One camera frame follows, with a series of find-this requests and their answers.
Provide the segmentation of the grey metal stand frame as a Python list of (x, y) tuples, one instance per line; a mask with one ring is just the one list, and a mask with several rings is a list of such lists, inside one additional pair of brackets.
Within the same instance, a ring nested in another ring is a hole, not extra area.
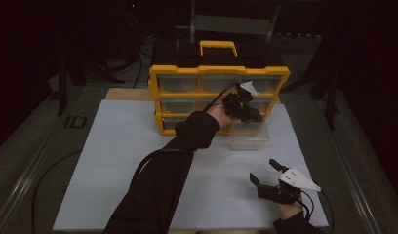
[(281, 7), (275, 5), (269, 19), (240, 18), (200, 14), (198, 3), (192, 0), (189, 26), (190, 42), (195, 41), (197, 31), (229, 34), (251, 34), (263, 36), (269, 42), (278, 19)]

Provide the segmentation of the small black rectangular bracket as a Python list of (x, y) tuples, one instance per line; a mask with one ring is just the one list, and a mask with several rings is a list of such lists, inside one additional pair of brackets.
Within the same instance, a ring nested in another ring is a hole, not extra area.
[(85, 116), (69, 115), (64, 127), (66, 129), (83, 129), (86, 126), (87, 118)]

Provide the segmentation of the yellow black drawer organizer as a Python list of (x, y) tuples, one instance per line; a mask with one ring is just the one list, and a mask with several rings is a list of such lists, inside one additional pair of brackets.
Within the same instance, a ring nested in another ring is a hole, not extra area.
[(259, 93), (249, 105), (264, 120), (289, 76), (282, 57), (264, 43), (160, 39), (153, 47), (148, 81), (158, 132), (172, 135), (176, 123), (194, 111), (223, 104), (229, 93), (237, 92), (237, 83), (249, 81)]

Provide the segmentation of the grey metal rail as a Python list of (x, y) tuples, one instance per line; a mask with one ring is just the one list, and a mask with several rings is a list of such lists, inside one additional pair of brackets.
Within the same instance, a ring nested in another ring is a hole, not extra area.
[(379, 225), (374, 217), (374, 214), (370, 208), (370, 205), (365, 197), (364, 192), (361, 189), (361, 185), (359, 180), (355, 176), (354, 171), (352, 170), (349, 161), (346, 158), (345, 151), (338, 140), (338, 136), (334, 130), (329, 127), (329, 124), (326, 120), (326, 106), (321, 100), (313, 101), (314, 108), (317, 112), (317, 115), (320, 118), (320, 121), (325, 129), (329, 139), (332, 142), (333, 148), (337, 153), (337, 157), (339, 160), (339, 167), (342, 172), (342, 176), (345, 180), (345, 183), (348, 187), (350, 196), (353, 200), (353, 203), (356, 207), (357, 213), (360, 216), (363, 226), (365, 227), (367, 234), (381, 234), (381, 230)]
[(58, 133), (62, 125), (62, 119), (57, 119), (52, 124), (52, 127), (45, 134), (41, 144), (34, 151), (32, 159), (28, 162), (25, 170), (22, 172), (19, 179), (15, 183), (15, 186), (11, 190), (10, 195), (0, 210), (0, 234), (4, 234), (8, 223), (20, 206), (25, 194), (28, 192), (34, 178), (37, 175), (38, 168), (43, 161), (44, 156), (47, 154), (48, 148), (50, 147), (55, 135)]

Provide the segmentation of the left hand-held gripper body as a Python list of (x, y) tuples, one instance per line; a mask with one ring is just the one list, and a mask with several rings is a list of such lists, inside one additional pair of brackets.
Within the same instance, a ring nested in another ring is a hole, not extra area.
[(241, 122), (245, 122), (251, 119), (251, 111), (257, 110), (249, 105), (254, 99), (254, 96), (258, 96), (259, 93), (253, 86), (253, 82), (237, 83), (236, 93), (229, 93), (223, 100), (225, 113), (236, 119), (240, 119)]

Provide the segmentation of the clear plastic drawer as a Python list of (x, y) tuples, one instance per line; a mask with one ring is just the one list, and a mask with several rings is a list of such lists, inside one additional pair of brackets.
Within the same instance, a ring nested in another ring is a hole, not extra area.
[(268, 129), (264, 122), (250, 122), (231, 127), (228, 145), (231, 150), (256, 151), (263, 149), (269, 140)]

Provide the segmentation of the person's left hand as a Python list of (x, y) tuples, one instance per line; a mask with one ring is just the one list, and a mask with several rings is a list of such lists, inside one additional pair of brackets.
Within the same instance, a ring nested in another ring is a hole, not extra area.
[(211, 115), (219, 123), (219, 125), (222, 128), (227, 127), (228, 125), (232, 125), (232, 124), (239, 124), (241, 122), (240, 119), (236, 119), (236, 118), (228, 116), (225, 113), (224, 106), (222, 104), (211, 106), (207, 110), (207, 113), (209, 115)]

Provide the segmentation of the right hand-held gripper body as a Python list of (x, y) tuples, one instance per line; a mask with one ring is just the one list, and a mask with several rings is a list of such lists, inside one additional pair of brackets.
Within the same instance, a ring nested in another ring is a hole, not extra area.
[(288, 170), (280, 174), (278, 185), (267, 185), (267, 190), (257, 190), (259, 198), (280, 204), (293, 204), (299, 199), (302, 189), (321, 191), (319, 185), (296, 168), (287, 168)]

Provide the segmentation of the brown wooden board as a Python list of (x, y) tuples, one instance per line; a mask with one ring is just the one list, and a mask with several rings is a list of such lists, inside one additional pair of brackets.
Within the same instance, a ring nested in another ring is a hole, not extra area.
[(109, 100), (144, 100), (151, 101), (148, 89), (111, 88), (105, 96)]

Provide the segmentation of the black tripod stand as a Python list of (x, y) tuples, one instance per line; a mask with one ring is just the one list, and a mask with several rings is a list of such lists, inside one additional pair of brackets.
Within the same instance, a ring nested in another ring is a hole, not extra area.
[(59, 102), (58, 116), (61, 116), (61, 114), (67, 108), (68, 104), (67, 75), (71, 75), (73, 73), (72, 66), (74, 64), (84, 66), (85, 68), (94, 72), (96, 75), (98, 75), (99, 77), (108, 82), (123, 84), (122, 80), (114, 78), (113, 76), (109, 75), (106, 71), (97, 68), (95, 65), (90, 64), (89, 62), (85, 61), (83, 58), (77, 57), (75, 55), (61, 58), (59, 60), (59, 75), (58, 75), (59, 89), (53, 92), (51, 95), (51, 98)]
[(336, 66), (307, 69), (302, 78), (290, 85), (287, 85), (285, 88), (282, 88), (281, 93), (285, 94), (291, 92), (309, 82), (314, 81), (315, 84), (311, 88), (309, 95), (312, 99), (321, 99), (323, 96), (327, 96), (325, 120), (328, 127), (331, 130), (334, 130), (334, 116), (339, 114), (339, 110), (336, 106), (339, 74), (340, 68)]

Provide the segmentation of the person's right hand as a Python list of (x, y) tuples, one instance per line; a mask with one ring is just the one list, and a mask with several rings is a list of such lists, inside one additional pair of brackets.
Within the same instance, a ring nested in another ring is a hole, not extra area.
[(289, 219), (303, 211), (303, 205), (299, 202), (294, 202), (293, 204), (277, 203), (276, 207), (282, 220)]

